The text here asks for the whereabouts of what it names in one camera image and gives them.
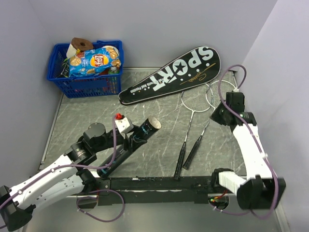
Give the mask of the silver badminton racket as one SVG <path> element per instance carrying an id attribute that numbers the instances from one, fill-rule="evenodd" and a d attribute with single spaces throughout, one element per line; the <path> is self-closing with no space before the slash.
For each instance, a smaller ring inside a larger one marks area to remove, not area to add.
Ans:
<path id="1" fill-rule="evenodd" d="M 191 111 L 190 120 L 188 122 L 187 131 L 185 134 L 183 145 L 180 149 L 179 157 L 177 160 L 176 169 L 174 172 L 173 179 L 178 181 L 181 175 L 181 169 L 183 166 L 183 160 L 186 153 L 186 142 L 188 138 L 188 133 L 191 128 L 192 120 L 195 113 L 203 113 L 209 110 L 210 105 L 206 100 L 206 92 L 209 88 L 208 84 L 202 84 L 195 88 L 183 91 L 181 94 L 181 101 L 184 107 Z"/>
<path id="2" fill-rule="evenodd" d="M 225 99 L 227 92 L 238 92 L 239 88 L 236 87 L 229 81 L 214 81 L 208 84 L 209 88 L 206 92 L 206 100 L 210 105 L 209 110 L 215 110 L 221 102 L 219 95 L 221 94 L 223 99 Z"/>

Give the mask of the black SPORT racket bag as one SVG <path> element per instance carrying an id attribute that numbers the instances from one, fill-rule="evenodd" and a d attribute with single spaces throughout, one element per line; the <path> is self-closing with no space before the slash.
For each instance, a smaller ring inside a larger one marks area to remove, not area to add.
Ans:
<path id="1" fill-rule="evenodd" d="M 199 46 L 121 91 L 118 99 L 122 105 L 134 105 L 173 95 L 212 81 L 220 70 L 218 52 L 210 46 Z"/>

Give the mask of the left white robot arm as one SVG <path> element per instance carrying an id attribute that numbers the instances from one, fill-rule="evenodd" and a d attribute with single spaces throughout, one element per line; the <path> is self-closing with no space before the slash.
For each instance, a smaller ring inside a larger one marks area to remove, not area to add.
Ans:
<path id="1" fill-rule="evenodd" d="M 91 173 L 95 169 L 91 163 L 98 152 L 113 148 L 111 156 L 97 168 L 109 176 L 157 130 L 149 120 L 140 126 L 128 126 L 123 119 L 113 120 L 110 132 L 101 123 L 91 124 L 78 142 L 45 169 L 13 187 L 1 186 L 0 215 L 4 227 L 17 231 L 32 219 L 35 211 L 70 195 L 92 193 L 96 178 Z"/>

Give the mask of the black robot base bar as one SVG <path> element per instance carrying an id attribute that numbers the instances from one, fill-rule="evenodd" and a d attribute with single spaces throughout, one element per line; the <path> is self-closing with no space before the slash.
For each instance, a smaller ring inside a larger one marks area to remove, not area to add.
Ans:
<path id="1" fill-rule="evenodd" d="M 173 177 L 111 177 L 97 178 L 93 190 L 117 191 L 125 203 L 207 204 L 209 197 L 221 195 L 225 188 L 211 185 L 210 176 Z"/>

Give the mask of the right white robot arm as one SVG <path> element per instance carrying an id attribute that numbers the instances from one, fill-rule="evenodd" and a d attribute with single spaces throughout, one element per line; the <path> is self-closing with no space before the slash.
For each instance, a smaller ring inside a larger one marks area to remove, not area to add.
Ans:
<path id="1" fill-rule="evenodd" d="M 246 178 L 228 168 L 217 168 L 211 175 L 215 192 L 224 189 L 234 193 L 244 210 L 275 209 L 284 193 L 284 178 L 273 175 L 267 165 L 267 155 L 261 145 L 258 126 L 253 113 L 245 111 L 245 96 L 241 92 L 227 92 L 225 101 L 211 115 L 214 122 L 228 126 L 243 157 Z"/>

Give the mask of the black shuttlecock tube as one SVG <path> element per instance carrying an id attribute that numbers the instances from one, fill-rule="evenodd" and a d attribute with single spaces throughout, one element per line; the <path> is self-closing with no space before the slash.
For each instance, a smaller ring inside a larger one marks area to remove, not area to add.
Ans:
<path id="1" fill-rule="evenodd" d="M 120 134 L 124 136 L 124 141 L 117 148 L 112 164 L 97 170 L 99 177 L 104 179 L 161 129 L 160 121 L 154 116 L 149 116 L 140 126 L 133 125 L 127 117 L 116 120 L 115 123 Z"/>

